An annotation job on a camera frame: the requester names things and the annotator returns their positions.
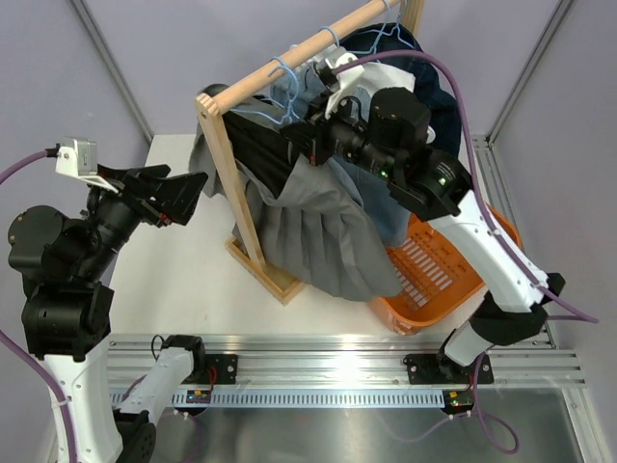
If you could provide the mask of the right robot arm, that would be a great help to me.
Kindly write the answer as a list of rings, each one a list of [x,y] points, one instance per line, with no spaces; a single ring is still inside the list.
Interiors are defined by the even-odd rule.
[[[475,194],[462,163],[429,144],[429,108],[405,88],[378,91],[365,122],[349,111],[327,115],[325,103],[316,98],[301,121],[282,129],[293,149],[313,166],[338,155],[385,182],[389,195],[444,236],[488,289],[469,320],[432,360],[417,365],[417,373],[459,382],[489,348],[538,334],[548,318],[545,306],[565,280],[532,264]]]

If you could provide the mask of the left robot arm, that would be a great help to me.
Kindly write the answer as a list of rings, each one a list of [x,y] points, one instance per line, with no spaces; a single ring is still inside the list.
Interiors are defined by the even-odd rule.
[[[114,292],[101,280],[139,226],[186,225],[206,180],[203,172],[175,176],[167,165],[100,167],[80,217],[38,205],[13,220],[8,262],[26,298],[21,356],[49,387],[60,461],[149,461],[173,393],[206,376],[202,340],[169,336],[151,370],[114,407],[107,373]]]

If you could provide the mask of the blue wire hanger with skirt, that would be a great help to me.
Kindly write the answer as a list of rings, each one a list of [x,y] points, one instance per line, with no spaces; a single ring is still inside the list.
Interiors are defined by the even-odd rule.
[[[230,112],[275,128],[295,123],[298,120],[292,110],[267,95],[253,95],[238,103]]]

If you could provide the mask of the grey pleated skirt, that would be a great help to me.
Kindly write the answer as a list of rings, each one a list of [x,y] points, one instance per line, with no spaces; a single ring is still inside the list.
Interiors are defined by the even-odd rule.
[[[334,297],[367,302],[401,290],[372,220],[333,175],[291,154],[280,129],[228,112],[240,185],[268,263]]]

